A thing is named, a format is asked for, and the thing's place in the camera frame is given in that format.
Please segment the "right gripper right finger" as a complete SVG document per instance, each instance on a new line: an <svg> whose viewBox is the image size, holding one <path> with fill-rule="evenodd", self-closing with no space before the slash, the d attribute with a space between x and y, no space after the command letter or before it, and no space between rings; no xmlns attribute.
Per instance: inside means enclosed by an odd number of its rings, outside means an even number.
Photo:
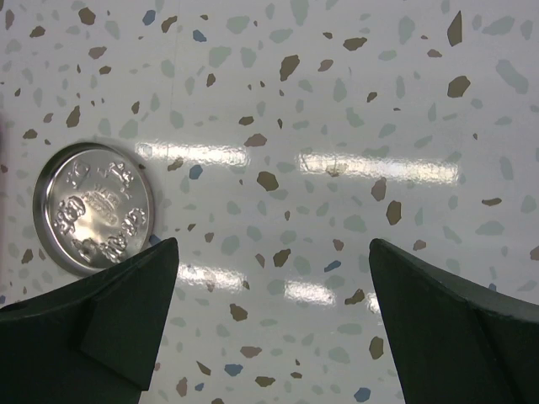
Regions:
<svg viewBox="0 0 539 404"><path fill-rule="evenodd" d="M538 307L382 239L371 278L407 403L536 403Z"/></svg>

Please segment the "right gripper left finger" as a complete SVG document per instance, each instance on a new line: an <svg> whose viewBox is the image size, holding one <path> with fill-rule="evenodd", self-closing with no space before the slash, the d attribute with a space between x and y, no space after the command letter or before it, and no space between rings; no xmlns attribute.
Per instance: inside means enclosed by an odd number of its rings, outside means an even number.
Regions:
<svg viewBox="0 0 539 404"><path fill-rule="evenodd" d="M179 250L124 262L1 310L3 403L137 403L148 391Z"/></svg>

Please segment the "round silver tin lid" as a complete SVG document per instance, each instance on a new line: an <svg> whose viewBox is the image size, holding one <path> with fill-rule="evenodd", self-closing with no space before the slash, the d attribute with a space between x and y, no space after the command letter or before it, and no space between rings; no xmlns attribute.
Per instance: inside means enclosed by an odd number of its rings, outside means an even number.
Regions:
<svg viewBox="0 0 539 404"><path fill-rule="evenodd" d="M85 141L62 148L45 164L32 211L48 256L66 271L88 276L147 248L155 203L130 155Z"/></svg>

